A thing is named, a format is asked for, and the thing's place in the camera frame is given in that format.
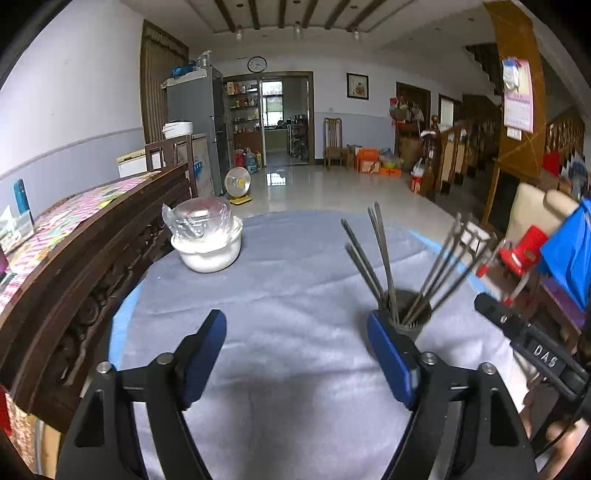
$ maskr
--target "wooden cabinet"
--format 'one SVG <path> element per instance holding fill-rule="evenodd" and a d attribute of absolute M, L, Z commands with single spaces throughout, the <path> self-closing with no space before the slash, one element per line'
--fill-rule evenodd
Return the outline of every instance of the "wooden cabinet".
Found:
<path fill-rule="evenodd" d="M 262 132 L 242 132 L 234 134 L 234 148 L 246 151 L 250 148 L 253 152 L 262 152 Z"/>

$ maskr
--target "ceiling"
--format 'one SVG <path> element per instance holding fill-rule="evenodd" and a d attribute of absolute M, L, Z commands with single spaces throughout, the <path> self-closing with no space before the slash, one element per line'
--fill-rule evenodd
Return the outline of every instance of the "ceiling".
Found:
<path fill-rule="evenodd" d="M 408 37 L 421 38 L 420 44 L 433 42 L 442 47 L 457 43 L 456 34 L 467 32 L 486 37 L 491 28 L 467 25 L 467 16 L 447 20 L 439 37 L 408 35 L 433 22 L 454 17 L 480 6 L 478 20 L 486 13 L 482 0 L 121 0 L 122 3 L 157 24 L 190 48 L 227 46 L 235 41 L 240 25 L 243 42 L 293 40 L 296 22 L 304 29 L 304 38 L 339 44 L 343 35 L 357 29 L 370 50 L 407 48 Z M 353 35 L 347 34 L 351 41 Z"/>
<path fill-rule="evenodd" d="M 466 45 L 494 43 L 495 29 L 483 5 L 465 10 L 408 32 L 385 48 L 439 58 Z"/>

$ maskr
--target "ceiling beam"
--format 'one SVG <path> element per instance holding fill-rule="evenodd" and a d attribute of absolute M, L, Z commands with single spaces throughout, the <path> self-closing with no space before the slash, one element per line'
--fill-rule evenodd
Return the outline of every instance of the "ceiling beam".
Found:
<path fill-rule="evenodd" d="M 368 18 L 372 13 L 376 11 L 378 7 L 381 7 L 382 4 L 384 4 L 385 2 L 386 0 L 372 0 L 369 4 L 367 4 L 367 6 L 363 10 L 361 10 L 357 17 L 351 20 L 349 25 L 347 25 L 347 31 L 352 32 L 355 27 L 358 27 L 363 20 Z"/>
<path fill-rule="evenodd" d="M 287 7 L 287 0 L 279 0 L 279 21 L 277 26 L 285 28 L 285 8 Z"/>
<path fill-rule="evenodd" d="M 310 25 L 310 18 L 312 18 L 312 14 L 314 13 L 314 9 L 318 5 L 318 0 L 309 0 L 308 6 L 306 7 L 306 13 L 304 14 L 304 18 L 301 21 L 302 28 L 308 28 Z"/>
<path fill-rule="evenodd" d="M 329 19 L 324 24 L 324 28 L 326 30 L 330 30 L 333 27 L 333 25 L 335 24 L 336 20 L 340 17 L 341 13 L 343 13 L 343 11 L 345 10 L 345 8 L 347 8 L 347 5 L 349 5 L 349 2 L 350 1 L 351 0 L 340 0 L 340 2 L 337 4 L 337 6 L 335 7 L 335 9 L 330 14 Z"/>
<path fill-rule="evenodd" d="M 234 33 L 236 31 L 236 25 L 234 24 L 234 21 L 232 20 L 232 17 L 230 16 L 230 12 L 228 11 L 226 4 L 223 2 L 223 0 L 214 0 L 214 1 L 216 3 L 217 9 L 220 11 L 223 19 L 226 21 L 226 25 L 230 29 L 230 32 Z"/>
<path fill-rule="evenodd" d="M 256 10 L 256 0 L 248 0 L 248 7 L 251 9 L 252 26 L 255 30 L 261 29 L 261 24 L 258 21 L 258 11 Z"/>

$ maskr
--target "beige chair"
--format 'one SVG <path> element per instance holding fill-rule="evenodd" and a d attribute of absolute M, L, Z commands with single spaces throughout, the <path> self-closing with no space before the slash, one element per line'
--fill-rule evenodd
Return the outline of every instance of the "beige chair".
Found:
<path fill-rule="evenodd" d="M 520 183 L 511 207 L 505 239 L 515 245 L 532 225 L 552 236 L 578 206 L 575 200 L 558 190 L 544 192 L 528 183 Z"/>

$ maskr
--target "cardboard box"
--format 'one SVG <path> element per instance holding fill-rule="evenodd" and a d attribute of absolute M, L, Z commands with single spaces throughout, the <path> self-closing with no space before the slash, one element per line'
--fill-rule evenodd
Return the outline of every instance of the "cardboard box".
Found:
<path fill-rule="evenodd" d="M 418 138 L 402 137 L 400 139 L 400 158 L 404 161 L 402 169 L 411 171 L 423 154 L 423 146 Z"/>
<path fill-rule="evenodd" d="M 379 173 L 379 160 L 359 160 L 359 171 L 361 173 Z"/>

